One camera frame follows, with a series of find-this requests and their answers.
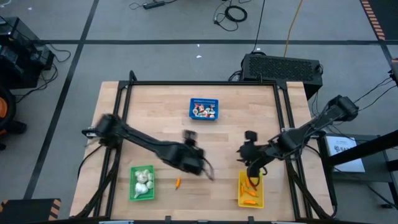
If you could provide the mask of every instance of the power strip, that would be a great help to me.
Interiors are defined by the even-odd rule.
[[[145,3],[142,6],[144,7],[144,9],[152,9],[152,8],[164,6],[164,5],[165,5],[164,1],[156,1],[156,2],[151,2],[151,3]]]

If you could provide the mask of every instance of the blue plastic basket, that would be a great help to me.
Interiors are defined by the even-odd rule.
[[[199,117],[193,114],[193,109],[195,109],[195,103],[203,105],[205,108],[210,107],[210,105],[214,105],[213,108],[215,114],[214,118],[206,118],[206,117]],[[207,121],[214,121],[218,118],[218,100],[216,99],[204,99],[204,98],[191,98],[191,103],[189,106],[189,117],[192,119],[200,119],[200,120],[207,120]]]

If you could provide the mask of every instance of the yellow plastic tray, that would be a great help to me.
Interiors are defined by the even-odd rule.
[[[262,175],[260,174],[260,184],[256,187],[257,191],[253,189],[253,187],[249,186],[249,188],[246,187],[246,170],[241,170],[239,171],[239,179],[238,179],[238,205],[239,207],[246,207],[246,208],[264,208],[264,188],[262,184]],[[253,183],[257,183],[258,178],[250,178]],[[249,195],[246,192],[243,192],[241,195],[241,185],[243,186],[244,190],[250,190],[254,191],[257,195],[257,197],[254,197],[252,195]],[[253,200],[257,204],[255,205],[250,205],[243,203],[245,200]]]

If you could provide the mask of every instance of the garlic bulb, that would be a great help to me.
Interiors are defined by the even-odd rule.
[[[147,177],[146,175],[144,175],[144,174],[139,174],[139,175],[137,176],[137,181],[138,181],[139,183],[144,184],[144,183],[146,183],[146,182],[148,181],[148,177]]]
[[[144,176],[148,176],[148,174],[150,174],[150,172],[149,172],[149,170],[144,170],[143,172],[142,172],[142,174],[144,175]]]
[[[148,192],[148,188],[145,184],[136,183],[136,194],[134,198],[137,198],[139,195],[145,194],[146,192]]]
[[[148,180],[153,180],[154,179],[154,175],[151,174],[151,173],[148,173],[147,177],[148,177]]]
[[[154,188],[154,183],[153,183],[152,181],[148,181],[148,182],[146,183],[146,185],[147,185],[147,188],[148,188],[148,189],[153,189],[153,188]]]

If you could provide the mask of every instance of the green basket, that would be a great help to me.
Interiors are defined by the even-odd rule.
[[[144,171],[144,170],[149,170],[150,173],[154,175],[154,179],[152,180],[154,183],[154,187],[152,189],[149,189],[148,192],[145,194],[139,195],[137,198],[134,198],[136,194],[136,183],[137,179],[134,173],[136,171]],[[130,170],[130,201],[139,201],[139,200],[152,200],[155,199],[155,169],[154,166],[148,165],[148,166],[134,166],[131,167]]]

